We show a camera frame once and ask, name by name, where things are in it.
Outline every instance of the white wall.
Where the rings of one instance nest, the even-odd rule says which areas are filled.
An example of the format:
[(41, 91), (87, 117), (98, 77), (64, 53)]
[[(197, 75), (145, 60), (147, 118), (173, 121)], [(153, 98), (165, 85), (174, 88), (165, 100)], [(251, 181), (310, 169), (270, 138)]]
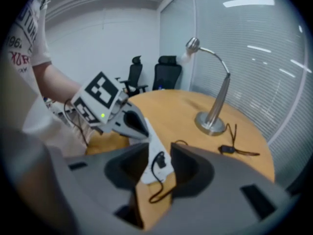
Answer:
[(159, 57), (157, 12), (140, 8), (82, 9), (46, 29), (53, 63), (83, 83), (100, 70), (127, 79), (132, 58), (141, 55), (139, 85), (152, 88)]

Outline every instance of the white t-shirt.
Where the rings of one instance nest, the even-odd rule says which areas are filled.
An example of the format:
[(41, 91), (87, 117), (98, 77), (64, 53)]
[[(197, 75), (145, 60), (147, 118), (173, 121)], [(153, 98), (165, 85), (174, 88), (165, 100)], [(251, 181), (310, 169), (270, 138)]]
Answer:
[(68, 156), (84, 155), (86, 148), (73, 131), (46, 107), (32, 66), (51, 60), (45, 39), (47, 0), (29, 0), (17, 16), (3, 46), (11, 64), (38, 94), (24, 121), (22, 130), (56, 146)]

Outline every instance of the lamp head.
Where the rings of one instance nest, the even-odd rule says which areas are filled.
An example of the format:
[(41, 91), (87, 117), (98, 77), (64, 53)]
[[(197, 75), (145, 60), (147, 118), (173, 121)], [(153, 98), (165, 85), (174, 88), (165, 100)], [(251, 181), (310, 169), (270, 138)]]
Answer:
[(200, 48), (200, 40), (196, 37), (193, 37), (186, 44), (186, 51), (188, 55), (196, 53)]

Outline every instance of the person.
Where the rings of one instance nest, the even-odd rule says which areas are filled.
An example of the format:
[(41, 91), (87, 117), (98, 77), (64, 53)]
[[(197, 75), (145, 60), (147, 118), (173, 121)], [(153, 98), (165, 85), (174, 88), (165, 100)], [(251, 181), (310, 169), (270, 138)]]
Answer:
[(22, 125), (46, 145), (59, 148), (64, 156), (83, 155), (86, 146), (45, 106), (43, 97), (61, 103), (79, 91), (81, 85), (62, 74), (52, 63), (45, 38), (48, 0), (29, 0), (16, 17), (2, 47), (9, 63), (38, 95)]

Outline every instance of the ceiling light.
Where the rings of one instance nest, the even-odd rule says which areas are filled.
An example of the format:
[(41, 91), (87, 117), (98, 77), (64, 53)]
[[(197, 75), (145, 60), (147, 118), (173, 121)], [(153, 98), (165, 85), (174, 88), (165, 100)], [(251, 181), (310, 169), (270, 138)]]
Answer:
[(224, 2), (226, 8), (241, 5), (275, 5), (275, 0), (232, 0)]
[(266, 21), (260, 21), (260, 20), (247, 20), (247, 22), (266, 23)]
[(256, 46), (248, 45), (247, 47), (248, 47), (248, 48), (251, 48), (251, 49), (258, 49), (258, 50), (265, 51), (265, 52), (268, 52), (268, 53), (271, 53), (271, 52), (272, 52), (272, 51), (269, 50), (269, 49), (264, 49), (264, 48), (260, 48), (260, 47), (256, 47)]
[(298, 65), (299, 67), (301, 67), (302, 69), (305, 69), (307, 72), (309, 73), (312, 73), (312, 71), (310, 69), (308, 69), (307, 67), (305, 67), (303, 64), (300, 64), (299, 62), (293, 60), (293, 59), (290, 59), (290, 61), (292, 63), (294, 63), (295, 65)]
[(293, 75), (292, 73), (290, 73), (290, 72), (288, 72), (288, 71), (286, 71), (286, 70), (283, 70), (283, 69), (279, 69), (279, 70), (280, 70), (281, 72), (283, 72), (283, 73), (285, 73), (285, 74), (287, 74), (287, 75), (289, 75), (289, 76), (295, 78), (295, 75)]

